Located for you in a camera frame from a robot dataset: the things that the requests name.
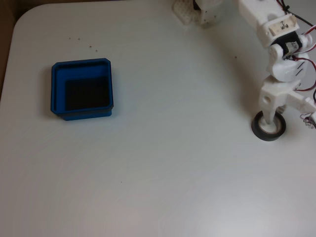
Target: blue container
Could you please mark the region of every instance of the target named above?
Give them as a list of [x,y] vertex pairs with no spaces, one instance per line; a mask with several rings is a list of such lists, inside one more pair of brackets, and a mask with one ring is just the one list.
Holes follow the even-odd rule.
[[106,58],[56,63],[52,67],[51,111],[64,120],[112,114],[111,62]]

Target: white table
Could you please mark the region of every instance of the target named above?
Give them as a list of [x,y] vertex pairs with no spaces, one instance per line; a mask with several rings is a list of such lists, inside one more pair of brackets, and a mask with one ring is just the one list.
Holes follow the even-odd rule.
[[[287,3],[316,22],[314,1]],[[209,29],[185,29],[171,6],[43,5],[18,21],[0,103],[1,237],[316,235],[315,131],[292,109],[275,142],[250,128],[268,59],[254,31],[230,3]],[[113,115],[52,114],[52,65],[103,57]]]

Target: white robot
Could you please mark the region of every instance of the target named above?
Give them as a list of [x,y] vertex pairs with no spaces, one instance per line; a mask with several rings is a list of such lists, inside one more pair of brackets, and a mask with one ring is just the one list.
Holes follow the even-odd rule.
[[[224,0],[176,0],[173,11],[183,24],[192,21],[200,24],[216,23],[222,14]],[[304,97],[299,90],[307,66],[312,63],[308,51],[316,48],[309,34],[298,35],[299,25],[295,15],[288,13],[283,1],[279,0],[235,0],[242,17],[255,29],[259,40],[269,52],[268,76],[261,88],[259,106],[261,112],[252,122],[254,134],[264,141],[274,141],[286,129],[282,117],[285,106],[299,110],[309,128],[316,127],[316,99]]]

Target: wire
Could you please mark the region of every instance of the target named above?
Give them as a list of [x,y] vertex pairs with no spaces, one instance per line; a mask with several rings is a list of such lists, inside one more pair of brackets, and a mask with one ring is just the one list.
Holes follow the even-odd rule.
[[316,29],[316,25],[315,26],[312,26],[306,33],[305,35],[308,35],[310,32],[312,32],[313,30]]
[[308,49],[304,52],[295,52],[295,53],[293,53],[293,55],[300,54],[300,53],[308,53],[308,52],[311,52],[312,50],[314,50],[315,48],[316,48],[316,43],[310,49]]
[[305,120],[306,118],[308,118],[308,116],[307,116],[307,115],[311,115],[311,114],[312,114],[312,113],[303,114],[303,115],[301,115],[301,116],[300,116],[300,118],[301,118],[302,120]]
[[301,21],[305,22],[306,24],[310,25],[311,27],[314,26],[312,23],[308,22],[307,20],[305,20],[304,18],[300,17],[299,15],[294,14],[293,12],[291,12],[289,10],[290,6],[286,6],[284,3],[284,0],[282,0],[282,3],[279,0],[276,0],[278,2],[278,4],[282,7],[283,11],[286,13],[290,13],[293,14],[297,19],[300,19]]
[[[297,57],[295,57],[295,56],[293,56],[293,59],[294,59],[294,61],[306,60],[306,61],[311,62],[312,65],[314,66],[314,69],[315,69],[315,72],[316,72],[316,64],[315,64],[312,60],[310,60],[310,59],[308,59],[308,58],[297,58]],[[315,83],[314,83],[314,85],[313,85],[312,87],[307,88],[307,89],[304,89],[304,90],[296,90],[296,91],[305,92],[305,91],[313,90],[313,89],[315,89],[315,88],[316,88],[316,81],[315,81]]]

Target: white plastic bracket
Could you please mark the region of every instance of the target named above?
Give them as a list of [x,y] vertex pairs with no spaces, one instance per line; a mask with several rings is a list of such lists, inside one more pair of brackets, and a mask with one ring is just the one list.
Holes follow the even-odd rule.
[[238,0],[239,12],[251,25],[264,48],[299,29],[292,14],[284,14],[276,0]]
[[176,0],[173,5],[175,15],[184,25],[196,21],[200,24],[215,24],[222,15],[224,0],[196,0],[200,10],[194,10],[193,0]]
[[316,104],[313,99],[293,91],[299,87],[300,82],[300,80],[280,82],[273,76],[268,76],[264,80],[259,105],[268,124],[273,121],[276,110],[280,106],[289,105],[302,114],[316,112]]
[[[307,53],[299,54],[298,57],[309,59]],[[308,62],[304,60],[284,60],[283,49],[280,45],[273,44],[269,47],[267,71],[277,80],[282,82],[301,80],[306,75],[307,67]]]

